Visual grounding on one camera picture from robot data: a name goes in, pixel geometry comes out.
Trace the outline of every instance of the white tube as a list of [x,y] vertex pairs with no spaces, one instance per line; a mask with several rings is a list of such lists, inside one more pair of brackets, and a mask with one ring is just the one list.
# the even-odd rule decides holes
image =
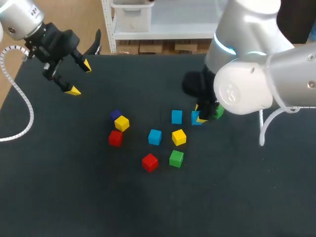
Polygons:
[[33,112],[33,108],[32,108],[32,105],[31,105],[29,99],[26,97],[26,95],[23,93],[23,91],[20,89],[20,87],[14,82],[14,80],[12,79],[10,74],[7,72],[5,65],[4,65],[5,55],[10,50],[15,50],[15,49],[20,50],[22,53],[24,53],[27,56],[29,55],[29,51],[27,49],[20,47],[20,46],[17,46],[17,45],[12,45],[10,47],[5,48],[5,50],[2,51],[2,54],[0,55],[0,66],[1,66],[1,69],[4,73],[4,75],[6,76],[6,78],[13,85],[13,87],[17,90],[17,92],[22,96],[23,100],[25,101],[26,105],[28,106],[29,112],[30,112],[30,121],[29,121],[29,124],[27,125],[27,127],[22,132],[14,135],[14,136],[11,136],[11,137],[0,138],[0,142],[10,141],[10,140],[14,140],[14,139],[17,139],[19,137],[22,137],[24,134],[26,134],[31,129],[33,122],[34,122],[34,112]]

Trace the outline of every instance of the black mat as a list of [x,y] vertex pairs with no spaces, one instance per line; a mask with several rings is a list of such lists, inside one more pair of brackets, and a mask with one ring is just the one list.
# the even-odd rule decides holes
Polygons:
[[[200,70],[203,55],[99,56],[87,76],[70,60],[60,69],[82,96],[63,94],[41,76],[36,60],[17,83],[29,97],[35,123],[24,137],[0,144],[1,237],[296,237],[316,233],[316,112],[281,115],[266,145],[258,145],[258,115],[225,113],[190,125],[195,100],[180,81]],[[110,147],[110,111],[131,127],[120,149]],[[184,124],[171,125],[172,109]],[[11,90],[0,111],[0,136],[28,123]],[[182,128],[186,145],[171,132]],[[159,147],[150,129],[162,131]],[[180,169],[168,165],[184,152]],[[147,173],[141,159],[159,159]]]

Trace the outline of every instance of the yellow cube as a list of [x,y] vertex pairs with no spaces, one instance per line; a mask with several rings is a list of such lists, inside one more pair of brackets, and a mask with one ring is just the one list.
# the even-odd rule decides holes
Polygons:
[[176,146],[185,144],[187,142],[187,136],[182,129],[172,133],[172,140]]
[[115,127],[120,130],[121,132],[124,132],[129,128],[129,120],[125,118],[124,116],[120,116],[115,120]]

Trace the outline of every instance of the white shelf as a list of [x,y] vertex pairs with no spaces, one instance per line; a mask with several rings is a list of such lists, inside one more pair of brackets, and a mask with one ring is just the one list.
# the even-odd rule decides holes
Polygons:
[[149,32],[120,32],[116,40],[171,40],[213,38],[227,0],[156,0]]

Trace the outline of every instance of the cardboard box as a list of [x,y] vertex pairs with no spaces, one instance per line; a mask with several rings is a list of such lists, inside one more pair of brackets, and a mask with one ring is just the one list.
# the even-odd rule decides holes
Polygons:
[[164,40],[163,41],[163,46],[162,46],[162,52],[158,54],[163,54],[163,55],[174,55],[174,54],[179,54],[179,51],[174,50],[174,40]]
[[209,50],[209,47],[211,45],[212,40],[211,39],[201,39],[198,41],[197,50],[194,52],[194,54],[197,53],[207,53]]
[[138,54],[139,40],[120,40],[117,42],[118,54]]
[[174,49],[195,52],[198,49],[198,41],[194,39],[176,40]]
[[163,47],[162,40],[142,40],[139,46],[140,53],[161,53]]

